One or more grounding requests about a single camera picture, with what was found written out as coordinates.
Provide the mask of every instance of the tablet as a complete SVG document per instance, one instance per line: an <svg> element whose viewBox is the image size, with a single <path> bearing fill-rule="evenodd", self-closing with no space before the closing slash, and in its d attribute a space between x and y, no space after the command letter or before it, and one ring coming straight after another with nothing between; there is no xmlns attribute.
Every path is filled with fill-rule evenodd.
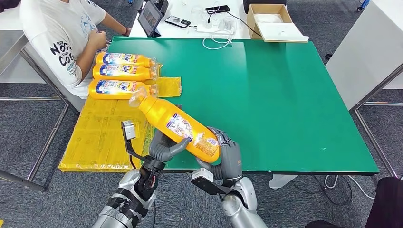
<svg viewBox="0 0 403 228"><path fill-rule="evenodd" d="M153 37L154 32L162 18L163 15L157 9L155 4L152 1L148 1L144 5L143 10L141 11L137 20L144 29L146 35L148 37Z"/></svg>

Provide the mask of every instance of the yellow plastic sheet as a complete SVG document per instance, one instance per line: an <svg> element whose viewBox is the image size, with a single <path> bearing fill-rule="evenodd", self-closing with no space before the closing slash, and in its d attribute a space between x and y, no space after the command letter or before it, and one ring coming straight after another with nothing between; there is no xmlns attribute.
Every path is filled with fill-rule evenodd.
<svg viewBox="0 0 403 228"><path fill-rule="evenodd" d="M171 97L181 95L181 77L159 77L156 84L159 97Z"/></svg>
<svg viewBox="0 0 403 228"><path fill-rule="evenodd" d="M129 107L127 100L94 100L89 97L59 169L91 172L130 170L132 166L120 124L123 120L132 120L136 126L136 138L132 139L134 150L143 155L147 154L154 128L140 110ZM133 162L136 167L140 167L138 159L134 158Z"/></svg>

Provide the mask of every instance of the yellow detergent bottle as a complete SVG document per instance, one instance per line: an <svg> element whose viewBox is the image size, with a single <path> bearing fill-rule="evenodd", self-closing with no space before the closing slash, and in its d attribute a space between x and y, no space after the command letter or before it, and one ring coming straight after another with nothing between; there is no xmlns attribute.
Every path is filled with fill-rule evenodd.
<svg viewBox="0 0 403 228"><path fill-rule="evenodd" d="M92 70L95 79L113 79L143 82L148 79L156 80L159 68L152 69L137 65L97 64Z"/></svg>
<svg viewBox="0 0 403 228"><path fill-rule="evenodd" d="M147 58L142 55L100 52L96 56L97 64L131 64L146 68L159 67L156 58Z"/></svg>
<svg viewBox="0 0 403 228"><path fill-rule="evenodd" d="M129 100L136 89L144 87L146 92L157 96L157 85L146 85L142 82L93 80L89 84L89 95L96 100Z"/></svg>
<svg viewBox="0 0 403 228"><path fill-rule="evenodd" d="M129 102L144 113L148 122L175 142L191 138L186 149L194 156L208 163L218 159L220 147L215 135L171 102L149 96L147 90L141 87Z"/></svg>

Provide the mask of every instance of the white t-shirt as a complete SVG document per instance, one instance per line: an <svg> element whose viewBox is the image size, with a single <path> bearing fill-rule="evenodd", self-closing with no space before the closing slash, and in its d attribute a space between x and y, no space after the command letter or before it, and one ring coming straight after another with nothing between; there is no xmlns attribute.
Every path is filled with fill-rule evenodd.
<svg viewBox="0 0 403 228"><path fill-rule="evenodd" d="M81 81L76 64L89 34L105 18L105 10L90 0L22 0L20 19L28 41L72 94L88 97L92 70Z"/></svg>

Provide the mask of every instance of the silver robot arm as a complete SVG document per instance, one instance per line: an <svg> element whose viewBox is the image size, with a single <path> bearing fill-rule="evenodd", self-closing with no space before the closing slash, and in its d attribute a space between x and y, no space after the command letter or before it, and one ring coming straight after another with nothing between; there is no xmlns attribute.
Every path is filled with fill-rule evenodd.
<svg viewBox="0 0 403 228"><path fill-rule="evenodd" d="M234 228L267 228L257 214L258 201L255 189L247 177L243 177L234 185L235 193L229 193L222 201L224 214L230 219Z"/></svg>
<svg viewBox="0 0 403 228"><path fill-rule="evenodd" d="M223 131L209 129L220 145L221 164L210 165L199 159L202 167L192 174L191 182L210 195L225 194L222 200L224 214L234 228L267 228L257 214L258 201L249 178L242 176L242 161L238 144ZM221 186L213 179L224 180Z"/></svg>
<svg viewBox="0 0 403 228"><path fill-rule="evenodd" d="M185 150L190 139L178 144L160 131L156 131L150 144L149 154L137 154L131 144L135 131L132 121L122 122L123 137L127 152L143 161L139 169L127 172L119 183L118 189L99 214L92 228L135 228L146 216L156 198L158 178L165 162Z"/></svg>
<svg viewBox="0 0 403 228"><path fill-rule="evenodd" d="M155 193L147 201L143 200L134 190L140 178L138 169L123 176L92 228L134 228L143 220L155 200Z"/></svg>

